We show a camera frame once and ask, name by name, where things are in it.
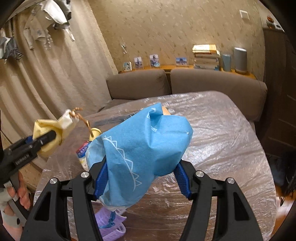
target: wall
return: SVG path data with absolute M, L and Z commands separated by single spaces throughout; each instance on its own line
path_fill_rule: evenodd
M 260 80 L 264 74 L 264 38 L 254 0 L 89 0 L 118 70 L 125 61 L 157 53 L 160 64 L 174 64 L 188 56 L 194 44 L 215 43 L 222 53 L 233 47 L 248 51 L 248 70 Z M 239 10 L 249 13 L 250 21 Z M 125 43 L 128 54 L 123 54 Z

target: wooden shelf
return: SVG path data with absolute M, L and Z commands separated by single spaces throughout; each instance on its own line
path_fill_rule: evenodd
M 187 65 L 187 66 L 161 65 L 159 68 L 151 68 L 150 66 L 145 66 L 144 70 L 147 70 L 147 69 L 163 69 L 166 72 L 166 74 L 169 74 L 172 69 L 179 69 L 179 68 L 193 69 L 194 67 L 193 67 L 193 65 Z M 143 69 L 133 69 L 132 71 L 140 71 L 140 70 L 143 70 Z M 232 69 L 231 72 L 228 72 L 228 73 L 239 74 L 239 73 L 236 73 L 234 69 Z M 246 76 L 246 77 L 249 77 L 249 78 L 252 78 L 252 79 L 257 79 L 256 76 L 254 74 L 252 74 L 252 73 L 239 74 L 239 75 L 243 75 L 243 76 Z

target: white bandage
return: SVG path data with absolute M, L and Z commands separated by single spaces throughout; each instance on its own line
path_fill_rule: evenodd
M 0 211 L 1 211 L 1 216 L 2 220 L 9 226 L 18 228 L 20 226 L 20 220 L 16 215 L 14 216 L 9 216 L 4 213 L 5 208 L 8 205 L 8 201 L 12 199 L 11 196 L 9 195 L 8 191 L 6 188 L 0 188 Z
M 6 188 L 0 188 L 0 210 L 4 211 L 6 206 L 8 205 L 8 201 L 11 199 Z

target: plastic sheet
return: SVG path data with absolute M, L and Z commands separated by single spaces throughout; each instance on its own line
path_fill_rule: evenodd
M 172 115 L 186 116 L 193 137 L 183 159 L 193 163 L 211 178 L 233 177 L 245 194 L 259 223 L 264 240 L 270 238 L 276 218 L 276 191 L 267 159 L 249 122 L 226 95 L 199 92 L 147 98 L 128 102 L 90 115 L 92 127 L 102 132 L 121 123 L 139 110 L 160 102 Z M 74 178 L 83 171 L 75 151 L 88 139 L 88 131 L 79 123 L 76 129 L 47 161 L 34 201 L 52 177 Z M 94 211 L 101 207 L 93 203 Z M 126 234 L 120 240 L 178 240 L 186 223 L 191 202 L 178 188 L 173 174 L 156 179 L 145 196 L 124 214 Z M 212 207 L 206 240 L 211 240 L 216 214 Z M 77 238 L 73 204 L 68 201 L 70 231 Z

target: sofa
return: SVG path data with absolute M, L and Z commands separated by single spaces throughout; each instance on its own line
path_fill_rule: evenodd
M 219 91 L 240 109 L 255 130 L 267 95 L 266 84 L 240 74 L 222 71 L 176 68 L 170 84 L 162 69 L 138 70 L 107 78 L 112 100 L 103 110 L 129 101 L 178 93 Z

